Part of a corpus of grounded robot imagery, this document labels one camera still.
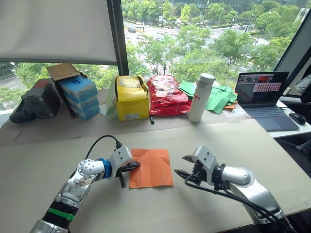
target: red bag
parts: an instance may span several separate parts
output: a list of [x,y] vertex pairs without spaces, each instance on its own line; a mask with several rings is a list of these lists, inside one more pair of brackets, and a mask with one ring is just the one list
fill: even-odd
[[147,82],[151,107],[150,115],[174,116],[190,110],[191,100],[178,89],[179,83],[170,75],[155,75]]

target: green tape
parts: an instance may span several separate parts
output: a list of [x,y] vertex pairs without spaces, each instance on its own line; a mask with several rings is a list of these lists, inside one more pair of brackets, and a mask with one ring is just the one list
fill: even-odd
[[65,218],[66,220],[70,221],[70,222],[72,222],[73,219],[74,219],[74,215],[67,214],[67,213],[64,213],[62,211],[55,210],[53,208],[49,208],[48,212],[53,213],[53,214],[58,215],[58,216],[61,216],[61,217]]

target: laptop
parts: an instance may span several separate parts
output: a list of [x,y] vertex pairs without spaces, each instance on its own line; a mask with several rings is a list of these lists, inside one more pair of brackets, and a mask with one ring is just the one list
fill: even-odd
[[288,72],[240,73],[235,92],[239,105],[266,131],[298,130],[299,127],[277,107]]

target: roller shade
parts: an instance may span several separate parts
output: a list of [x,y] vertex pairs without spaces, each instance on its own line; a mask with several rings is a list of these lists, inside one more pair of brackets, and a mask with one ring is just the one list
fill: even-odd
[[116,65],[106,0],[0,0],[0,61]]

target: laptop keyboard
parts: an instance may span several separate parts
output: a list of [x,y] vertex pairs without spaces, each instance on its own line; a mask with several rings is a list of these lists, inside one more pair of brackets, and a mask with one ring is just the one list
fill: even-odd
[[277,106],[271,107],[254,107],[254,108],[246,108],[247,113],[251,117],[277,117],[284,116],[285,113]]

